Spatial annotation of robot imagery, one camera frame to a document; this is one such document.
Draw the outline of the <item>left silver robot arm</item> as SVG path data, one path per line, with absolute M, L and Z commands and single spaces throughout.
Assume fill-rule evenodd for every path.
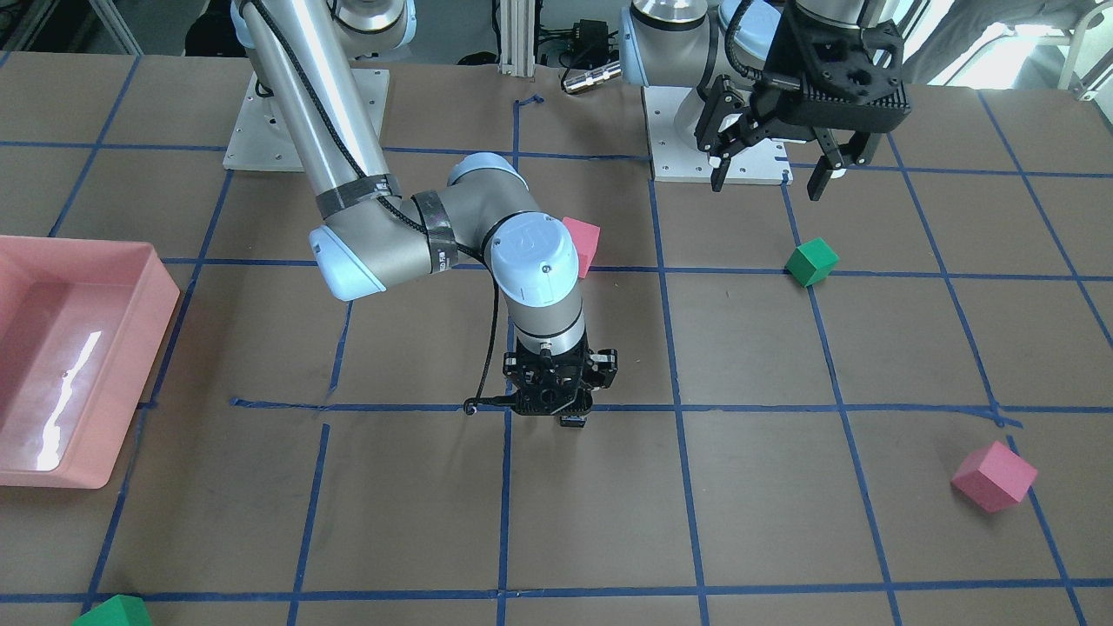
M 893 1 L 632 1 L 620 67 L 643 87 L 653 174 L 782 185 L 787 143 L 819 158 L 810 199 L 867 165 L 913 106 Z

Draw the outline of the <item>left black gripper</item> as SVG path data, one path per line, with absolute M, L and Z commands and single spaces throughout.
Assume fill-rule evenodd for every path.
M 892 7 L 786 7 L 747 96 L 727 76 L 701 91 L 696 147 L 712 165 L 710 185 L 723 188 L 730 162 L 768 138 L 811 140 L 823 148 L 807 190 L 823 198 L 851 165 L 870 165 L 877 134 L 892 133 L 913 106 L 903 87 L 902 31 Z M 831 130 L 851 130 L 838 143 Z

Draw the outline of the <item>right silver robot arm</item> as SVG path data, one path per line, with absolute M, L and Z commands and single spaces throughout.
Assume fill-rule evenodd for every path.
M 230 13 L 263 91 L 276 102 L 317 196 L 309 242 L 334 297 L 372 296 L 473 258 L 516 327 L 503 360 L 508 397 L 470 397 L 518 415 L 585 426 L 592 393 L 612 384 L 615 350 L 592 351 L 579 254 L 564 222 L 539 209 L 526 182 L 493 153 L 466 156 L 444 190 L 403 195 L 349 63 L 410 42 L 410 1 L 235 1 Z

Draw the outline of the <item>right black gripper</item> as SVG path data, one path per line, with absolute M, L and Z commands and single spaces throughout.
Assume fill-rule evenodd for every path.
M 503 404 L 518 415 L 555 415 L 559 420 L 584 420 L 595 407 L 592 393 L 608 389 L 619 370 L 613 349 L 593 351 L 587 341 L 554 354 L 548 349 L 529 351 L 520 341 L 503 358 L 504 376 L 512 395 Z

